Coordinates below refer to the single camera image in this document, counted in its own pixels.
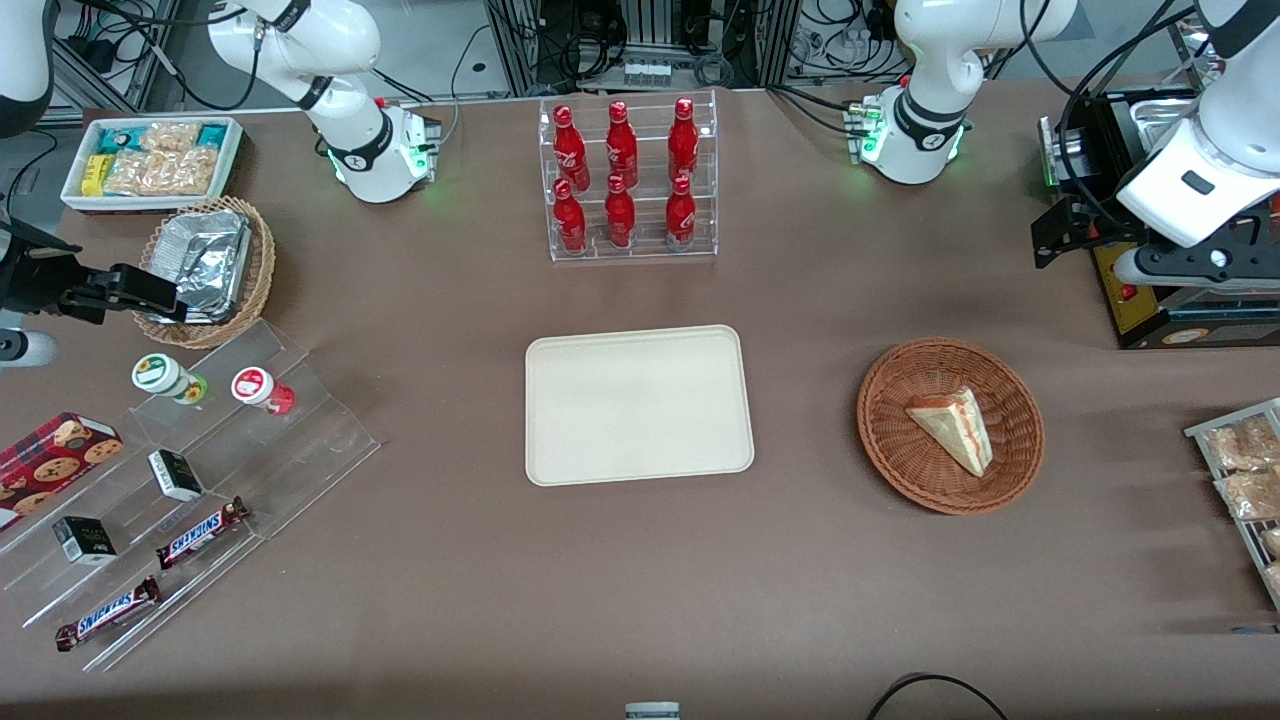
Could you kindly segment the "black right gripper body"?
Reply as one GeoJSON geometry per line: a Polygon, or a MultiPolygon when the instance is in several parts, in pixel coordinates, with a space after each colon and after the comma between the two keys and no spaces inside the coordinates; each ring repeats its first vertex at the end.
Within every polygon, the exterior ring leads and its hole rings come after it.
{"type": "Polygon", "coordinates": [[[9,238],[1,261],[4,309],[104,323],[114,306],[93,282],[99,272],[78,261],[79,245],[19,220],[4,220],[1,228],[9,238]]]}

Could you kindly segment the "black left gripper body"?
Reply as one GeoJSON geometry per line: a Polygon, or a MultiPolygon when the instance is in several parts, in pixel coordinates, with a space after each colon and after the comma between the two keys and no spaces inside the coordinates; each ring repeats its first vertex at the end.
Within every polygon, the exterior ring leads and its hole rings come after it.
{"type": "Polygon", "coordinates": [[[1089,227],[1085,249],[1098,249],[1117,243],[1142,246],[1149,242],[1149,228],[1121,204],[1085,205],[1089,227]]]}

